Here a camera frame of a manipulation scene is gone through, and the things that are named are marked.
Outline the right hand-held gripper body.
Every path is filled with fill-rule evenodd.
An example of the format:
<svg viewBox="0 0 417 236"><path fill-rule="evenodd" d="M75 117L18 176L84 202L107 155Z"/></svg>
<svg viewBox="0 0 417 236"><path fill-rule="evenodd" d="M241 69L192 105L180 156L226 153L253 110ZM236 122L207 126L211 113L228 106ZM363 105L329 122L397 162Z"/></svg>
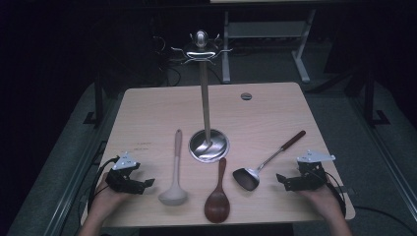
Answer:
<svg viewBox="0 0 417 236"><path fill-rule="evenodd" d="M283 182L286 191L317 190L322 187L328 181L323 163L334 161L335 156L307 150L304 155L297 157L296 160L300 175L287 178Z"/></svg>

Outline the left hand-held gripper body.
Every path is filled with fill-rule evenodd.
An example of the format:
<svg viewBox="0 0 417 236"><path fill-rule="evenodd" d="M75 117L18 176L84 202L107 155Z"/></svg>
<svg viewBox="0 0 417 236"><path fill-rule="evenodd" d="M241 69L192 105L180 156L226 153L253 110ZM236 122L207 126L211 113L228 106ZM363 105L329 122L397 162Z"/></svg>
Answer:
<svg viewBox="0 0 417 236"><path fill-rule="evenodd" d="M107 173L105 182L117 193L141 195L145 191L145 183L130 178L130 174L139 167L140 163L125 152L122 156L116 157L116 162Z"/></svg>

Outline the beige ladle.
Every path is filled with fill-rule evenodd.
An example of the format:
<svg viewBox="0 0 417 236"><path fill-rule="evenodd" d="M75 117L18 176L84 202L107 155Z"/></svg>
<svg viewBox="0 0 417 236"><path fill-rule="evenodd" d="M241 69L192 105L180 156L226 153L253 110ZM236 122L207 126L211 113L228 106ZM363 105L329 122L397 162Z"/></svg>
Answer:
<svg viewBox="0 0 417 236"><path fill-rule="evenodd" d="M175 133L174 139L174 165L171 186L158 196L159 201L166 206L180 206L187 201L188 193L180 186L180 156L183 134L180 129Z"/></svg>

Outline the steel spatula with brown handle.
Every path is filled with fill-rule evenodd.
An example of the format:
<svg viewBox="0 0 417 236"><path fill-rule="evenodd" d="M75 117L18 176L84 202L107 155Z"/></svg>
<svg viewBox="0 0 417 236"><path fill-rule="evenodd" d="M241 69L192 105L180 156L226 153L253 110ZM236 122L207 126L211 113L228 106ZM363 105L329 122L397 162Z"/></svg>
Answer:
<svg viewBox="0 0 417 236"><path fill-rule="evenodd" d="M244 190L254 191L258 188L260 184L260 172L262 171L262 169L281 152L293 146L305 135L306 132L304 130L300 131L293 138L291 138L284 145L282 145L272 156L270 156L268 159L262 162L257 168L239 168L232 173L233 178Z"/></svg>

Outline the brown wooden spoon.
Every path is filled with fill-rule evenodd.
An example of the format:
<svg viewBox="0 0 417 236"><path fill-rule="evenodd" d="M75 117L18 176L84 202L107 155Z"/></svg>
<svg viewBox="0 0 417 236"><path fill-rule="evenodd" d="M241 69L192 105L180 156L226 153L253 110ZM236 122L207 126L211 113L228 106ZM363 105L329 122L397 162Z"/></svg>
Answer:
<svg viewBox="0 0 417 236"><path fill-rule="evenodd" d="M209 222L224 222L230 212L230 202L223 190L223 177L226 169L226 159L222 158L218 163L217 185L208 196L205 203L205 216Z"/></svg>

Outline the steel utensil stand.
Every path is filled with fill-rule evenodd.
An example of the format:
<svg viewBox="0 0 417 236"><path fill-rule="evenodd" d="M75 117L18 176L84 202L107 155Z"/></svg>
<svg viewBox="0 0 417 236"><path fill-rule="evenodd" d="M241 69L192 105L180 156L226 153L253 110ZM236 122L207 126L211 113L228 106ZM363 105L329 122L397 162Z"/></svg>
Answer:
<svg viewBox="0 0 417 236"><path fill-rule="evenodd" d="M185 64L199 65L204 128L190 138L189 152L199 162L214 163L225 157L230 149L227 136L214 129L210 123L208 63L222 53L222 50L202 29L191 33L190 37L191 42L183 48L173 47L174 51L182 53Z"/></svg>

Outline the person's left hand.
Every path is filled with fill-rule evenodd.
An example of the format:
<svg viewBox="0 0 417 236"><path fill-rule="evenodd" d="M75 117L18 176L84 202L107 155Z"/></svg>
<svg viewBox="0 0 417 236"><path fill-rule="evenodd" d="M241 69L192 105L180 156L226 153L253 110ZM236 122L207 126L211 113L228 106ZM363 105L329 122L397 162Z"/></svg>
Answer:
<svg viewBox="0 0 417 236"><path fill-rule="evenodd" d="M88 220L103 222L115 209L131 197L131 194L118 193L112 190L105 181L106 177L107 174L104 174L95 190Z"/></svg>

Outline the person's right hand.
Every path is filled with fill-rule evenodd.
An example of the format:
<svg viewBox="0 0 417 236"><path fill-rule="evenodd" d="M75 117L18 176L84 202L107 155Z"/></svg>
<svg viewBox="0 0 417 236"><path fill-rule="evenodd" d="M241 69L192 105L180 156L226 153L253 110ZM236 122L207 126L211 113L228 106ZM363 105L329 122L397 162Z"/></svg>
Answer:
<svg viewBox="0 0 417 236"><path fill-rule="evenodd" d="M317 190L299 191L298 194L305 197L328 224L339 224L345 220L338 200L328 186L323 185Z"/></svg>

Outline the black metal stand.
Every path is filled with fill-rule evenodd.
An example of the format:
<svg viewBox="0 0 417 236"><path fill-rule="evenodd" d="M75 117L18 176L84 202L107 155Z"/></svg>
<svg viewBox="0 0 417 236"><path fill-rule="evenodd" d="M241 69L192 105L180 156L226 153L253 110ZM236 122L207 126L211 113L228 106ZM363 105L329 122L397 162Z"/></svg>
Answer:
<svg viewBox="0 0 417 236"><path fill-rule="evenodd" d="M375 78L372 71L367 72L364 91L364 118L373 128L378 125L389 125L389 120L382 110L374 109Z"/></svg>
<svg viewBox="0 0 417 236"><path fill-rule="evenodd" d="M93 83L94 88L94 111L89 112L84 120L85 124L94 125L97 128L103 118L103 90L101 84L101 75L97 73Z"/></svg>

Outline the metal floor rail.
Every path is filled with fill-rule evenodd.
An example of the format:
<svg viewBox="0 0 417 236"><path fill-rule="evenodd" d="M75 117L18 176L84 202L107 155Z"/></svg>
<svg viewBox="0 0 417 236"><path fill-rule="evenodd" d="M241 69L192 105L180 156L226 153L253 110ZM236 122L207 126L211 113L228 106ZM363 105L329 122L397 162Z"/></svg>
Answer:
<svg viewBox="0 0 417 236"><path fill-rule="evenodd" d="M51 154L45 178L56 187L57 202L41 236L60 236L76 197L89 174L90 163L108 136L118 99L96 101L83 96Z"/></svg>
<svg viewBox="0 0 417 236"><path fill-rule="evenodd" d="M381 109L372 111L371 119L368 119L365 106L358 98L349 98L348 101L386 165L388 173L412 217L417 221L417 189L414 188L410 176L400 165L399 152L389 146L388 141L381 133L381 128L391 128L393 123L388 120Z"/></svg>

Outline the white desk frame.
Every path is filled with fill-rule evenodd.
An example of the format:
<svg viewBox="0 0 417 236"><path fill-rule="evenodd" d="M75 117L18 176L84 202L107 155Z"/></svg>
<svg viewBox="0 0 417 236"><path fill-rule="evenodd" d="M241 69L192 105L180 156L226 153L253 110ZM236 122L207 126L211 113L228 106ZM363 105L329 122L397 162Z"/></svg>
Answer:
<svg viewBox="0 0 417 236"><path fill-rule="evenodd" d="M302 83L310 81L302 56L308 41L316 10L310 10L305 21L288 22L230 22L229 14L224 14L222 78L224 83L230 83L230 68L228 53L230 39L240 38L290 38L298 39L298 47L291 52L293 62Z"/></svg>

